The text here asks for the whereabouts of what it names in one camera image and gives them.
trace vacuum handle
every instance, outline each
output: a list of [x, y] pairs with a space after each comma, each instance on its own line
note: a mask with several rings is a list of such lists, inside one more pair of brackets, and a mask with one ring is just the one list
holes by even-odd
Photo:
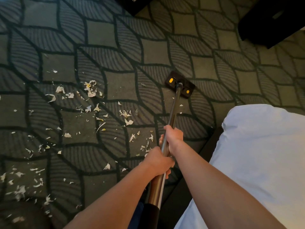
[[145, 203], [138, 229], [157, 229], [160, 209], [150, 203]]

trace white blanket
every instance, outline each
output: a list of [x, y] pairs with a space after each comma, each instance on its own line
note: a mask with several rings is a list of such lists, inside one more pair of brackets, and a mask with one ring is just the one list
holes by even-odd
[[[211, 165], [287, 229], [305, 228], [305, 116], [271, 105], [237, 106], [225, 118]], [[206, 229], [192, 200], [175, 229]]]

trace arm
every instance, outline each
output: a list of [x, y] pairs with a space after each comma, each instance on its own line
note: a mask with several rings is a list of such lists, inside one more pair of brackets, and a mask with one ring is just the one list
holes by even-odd
[[245, 189], [206, 162], [183, 141], [183, 132], [169, 125], [166, 137], [170, 153], [209, 229], [285, 227]]
[[163, 173], [168, 178], [169, 168], [173, 166], [174, 161], [164, 157], [159, 147], [153, 148], [143, 162], [64, 229], [126, 229], [147, 184]]

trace person's right arm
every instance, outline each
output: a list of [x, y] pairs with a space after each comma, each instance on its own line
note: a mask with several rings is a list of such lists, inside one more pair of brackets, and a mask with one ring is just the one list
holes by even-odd
[[169, 125], [166, 137], [170, 153], [192, 194], [208, 229], [285, 229], [245, 189], [206, 162], [183, 141], [183, 132]]

